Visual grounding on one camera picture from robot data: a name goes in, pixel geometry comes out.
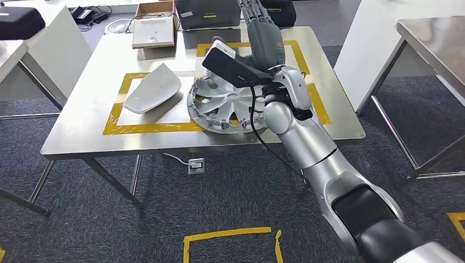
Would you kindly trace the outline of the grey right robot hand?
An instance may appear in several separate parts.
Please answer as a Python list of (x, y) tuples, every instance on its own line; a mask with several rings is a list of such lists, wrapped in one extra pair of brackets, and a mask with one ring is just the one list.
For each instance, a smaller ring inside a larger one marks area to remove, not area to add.
[(253, 67), (266, 71), (283, 65), (285, 47), (280, 29), (260, 1), (237, 1), (247, 26)]

